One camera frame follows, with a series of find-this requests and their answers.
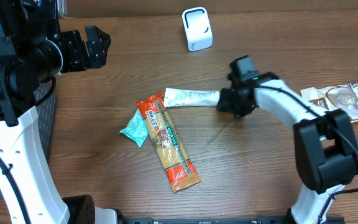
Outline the white tube gold cap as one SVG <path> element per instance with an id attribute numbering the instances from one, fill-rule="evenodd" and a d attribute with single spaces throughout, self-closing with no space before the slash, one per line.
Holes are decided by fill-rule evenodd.
<path id="1" fill-rule="evenodd" d="M 182 90 L 176 88 L 166 88 L 163 103 L 166 108 L 179 106 L 216 107 L 219 98 L 219 90 Z"/>

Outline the orange spaghetti pack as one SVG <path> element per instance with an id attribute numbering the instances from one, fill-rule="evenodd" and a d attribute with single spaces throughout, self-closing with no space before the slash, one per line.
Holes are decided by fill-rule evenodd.
<path id="1" fill-rule="evenodd" d="M 136 104 L 171 189 L 178 192 L 201 182 L 163 103 L 162 94 L 152 95 Z"/>

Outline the teal snack packet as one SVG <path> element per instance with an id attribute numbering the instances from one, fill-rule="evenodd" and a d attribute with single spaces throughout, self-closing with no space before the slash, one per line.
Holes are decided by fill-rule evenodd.
<path id="1" fill-rule="evenodd" d="M 129 139 L 133 140 L 138 147 L 142 147 L 143 143 L 149 136 L 149 132 L 139 109 L 135 111 L 127 126 L 120 130 L 119 133 L 124 134 Z"/>

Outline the beige clear food pouch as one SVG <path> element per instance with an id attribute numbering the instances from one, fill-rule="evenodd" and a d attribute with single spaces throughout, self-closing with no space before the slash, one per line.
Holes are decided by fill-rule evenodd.
<path id="1" fill-rule="evenodd" d="M 325 88 L 310 87 L 300 91 L 302 98 L 329 111 L 345 111 L 351 122 L 358 122 L 358 81 Z"/>

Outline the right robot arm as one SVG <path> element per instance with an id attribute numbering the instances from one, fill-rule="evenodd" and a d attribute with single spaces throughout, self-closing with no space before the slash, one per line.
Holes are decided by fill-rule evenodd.
<path id="1" fill-rule="evenodd" d="M 239 119 L 260 108 L 291 128 L 303 183 L 284 217 L 260 217 L 257 223 L 344 223 L 327 212 L 338 195 L 358 192 L 358 144 L 349 116 L 303 99 L 276 74 L 260 73 L 248 55 L 229 66 L 231 86 L 220 91 L 217 109 Z"/>

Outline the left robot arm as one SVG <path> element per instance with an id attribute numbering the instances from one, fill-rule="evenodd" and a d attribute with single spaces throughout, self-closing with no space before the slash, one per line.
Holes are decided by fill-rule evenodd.
<path id="1" fill-rule="evenodd" d="M 13 223 L 117 223 L 90 195 L 61 197 L 39 134 L 34 93 L 60 73 L 101 68 L 110 36 L 62 32 L 56 1 L 0 1 L 0 191 Z"/>

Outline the white barcode scanner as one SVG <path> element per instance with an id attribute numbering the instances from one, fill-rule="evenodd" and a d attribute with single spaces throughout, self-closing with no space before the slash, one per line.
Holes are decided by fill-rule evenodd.
<path id="1" fill-rule="evenodd" d="M 181 15 L 188 50 L 190 52 L 207 49 L 213 44 L 213 34 L 208 12 L 204 7 L 193 7 Z"/>

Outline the grey plastic mesh basket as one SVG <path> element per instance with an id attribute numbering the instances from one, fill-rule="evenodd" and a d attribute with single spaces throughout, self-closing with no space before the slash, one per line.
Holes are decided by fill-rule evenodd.
<path id="1" fill-rule="evenodd" d="M 54 93 L 50 95 L 42 104 L 37 106 L 37 112 L 39 115 L 40 141 L 47 161 L 49 160 L 52 145 L 56 108 L 57 102 Z"/>

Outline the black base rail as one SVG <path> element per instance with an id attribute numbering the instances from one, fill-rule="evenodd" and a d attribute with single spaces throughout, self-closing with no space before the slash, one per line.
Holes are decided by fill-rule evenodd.
<path id="1" fill-rule="evenodd" d="M 125 218 L 120 215 L 118 224 L 285 224 L 295 223 L 284 216 L 261 216 L 257 218 L 222 218 L 222 219 L 162 219 Z"/>

